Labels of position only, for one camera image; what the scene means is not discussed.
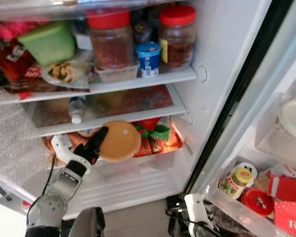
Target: bubble wrap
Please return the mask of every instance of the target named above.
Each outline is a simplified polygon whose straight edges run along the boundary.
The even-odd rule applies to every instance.
[[[0,185],[6,192],[48,168],[49,149],[21,104],[0,105]]]

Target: jar of spices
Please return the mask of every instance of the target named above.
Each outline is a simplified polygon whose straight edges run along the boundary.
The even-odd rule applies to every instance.
[[[252,174],[246,168],[239,168],[219,183],[219,189],[238,199],[244,191],[247,183],[252,180]]]
[[[131,66],[134,49],[129,10],[91,10],[87,17],[96,66],[107,70]]]
[[[195,18],[196,10],[191,6],[171,6],[161,11],[161,59],[173,71],[186,68],[193,59]]]

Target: floor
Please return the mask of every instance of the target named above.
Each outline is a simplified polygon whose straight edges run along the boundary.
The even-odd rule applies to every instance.
[[[105,237],[168,237],[165,200],[105,213]]]

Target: plastic jar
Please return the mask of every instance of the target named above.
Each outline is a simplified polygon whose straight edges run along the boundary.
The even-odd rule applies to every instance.
[[[171,70],[186,68],[193,59],[196,39],[196,10],[191,6],[171,6],[160,14],[161,60]]]
[[[134,62],[130,12],[125,9],[87,12],[96,66],[121,69]]]

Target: white lid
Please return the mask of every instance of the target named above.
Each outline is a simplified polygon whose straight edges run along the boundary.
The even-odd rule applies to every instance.
[[[296,138],[296,100],[286,102],[278,113],[282,126]]]
[[[73,124],[79,124],[81,123],[81,115],[75,114],[71,116],[71,122]]]

